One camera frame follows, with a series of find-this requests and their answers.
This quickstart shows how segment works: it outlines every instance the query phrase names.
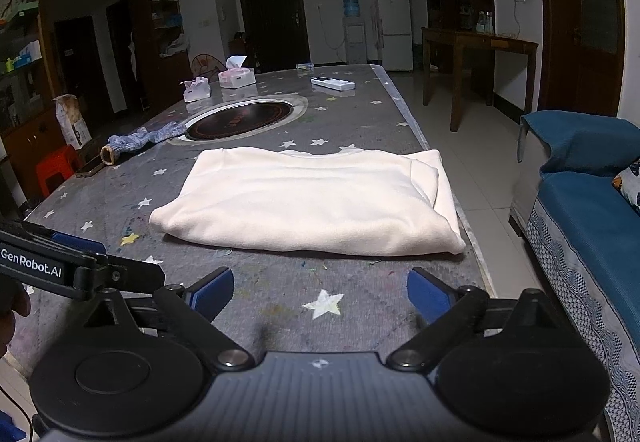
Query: folded white towel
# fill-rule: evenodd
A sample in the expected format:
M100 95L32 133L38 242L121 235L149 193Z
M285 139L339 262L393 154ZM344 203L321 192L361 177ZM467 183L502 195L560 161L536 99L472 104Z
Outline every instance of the folded white towel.
M150 223L194 243L278 252L400 256L465 248L434 150L203 151L178 198L155 209Z

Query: refrigerator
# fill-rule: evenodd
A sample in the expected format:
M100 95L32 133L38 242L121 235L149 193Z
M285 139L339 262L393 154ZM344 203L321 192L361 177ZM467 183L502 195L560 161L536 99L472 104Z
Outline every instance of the refrigerator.
M414 69L414 40L409 0L374 0L378 54L387 72Z

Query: electric cable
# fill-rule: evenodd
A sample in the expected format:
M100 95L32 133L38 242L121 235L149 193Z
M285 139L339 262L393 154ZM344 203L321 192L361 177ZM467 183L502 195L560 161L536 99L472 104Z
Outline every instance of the electric cable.
M344 41L346 41L346 37L343 37L342 42L340 42L340 44L338 44L338 46L336 46L335 48L331 46L329 44L329 41L327 41L326 39L326 32L324 31L324 24L322 23L322 11L319 6L318 6L318 15L320 16L320 28L322 28L322 36L324 37L324 44L326 44L329 48L331 48L335 52L335 55L336 57L338 57L338 60L340 60L340 62L347 62L346 60L342 60L342 58L338 54L338 50L340 50L340 48L344 44Z
M522 31L522 27L520 26L520 21L518 21L518 13L517 13L517 9L518 8L518 0L513 0L513 18L516 20L516 25L518 25L518 35L516 36L516 39L520 39L520 32Z
M2 394L4 394L4 396L6 398L8 398L11 403L20 410L20 412L24 415L25 419L27 419L27 422L29 423L29 442L33 442L33 424L31 423L31 419L29 418L29 415L27 415L27 412L24 411L24 409L22 408L22 406L20 406L20 404L18 404L13 397L11 397L11 395L9 395L6 390L2 387L2 385L0 384L0 392L2 392Z

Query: gray tablecloth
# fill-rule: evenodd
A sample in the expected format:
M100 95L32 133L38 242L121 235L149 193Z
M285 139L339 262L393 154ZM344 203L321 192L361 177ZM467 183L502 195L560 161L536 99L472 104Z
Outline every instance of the gray tablecloth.
M292 149L313 154L335 153L351 145L396 154L428 148L382 67L329 66L316 69L314 75L352 80L356 89L317 90L309 76L295 71L257 75L256 86L238 92L221 90L218 83L212 83L211 98L190 105L180 102L152 119L147 128L186 120L244 96L303 97L307 107L292 122L247 138L216 144L164 142L116 167L104 168L92 178L73 177L42 203L29 221L100 241L109 253L138 260L151 256L161 263L167 282L190 285L219 266L229 266L236 279L234 299L214 324L257 357L265 350L375 350L386 357L418 329L418 318L406 297L406 276L411 268L422 266L453 287L485 287L473 242L462 226L467 247L461 255L379 261L321 252L201 247L158 234L148 225L151 211L178 195L203 149L252 146L282 151L289 141L295 142ZM282 203L287 205L286 195L282 195ZM123 238L132 234L137 236L133 243L123 245ZM343 294L339 316L326 313L312 319L313 311L303 307L316 301L321 290L329 295ZM33 313L18 320L10 346L27 372L79 306L39 290L31 298Z

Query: sofa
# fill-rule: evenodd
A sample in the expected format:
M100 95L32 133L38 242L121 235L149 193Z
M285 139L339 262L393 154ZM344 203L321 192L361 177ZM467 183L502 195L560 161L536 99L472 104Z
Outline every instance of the sofa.
M640 441L640 215L613 180L638 157L640 129L626 120L554 110L525 115L510 220L609 372L613 440L634 442Z

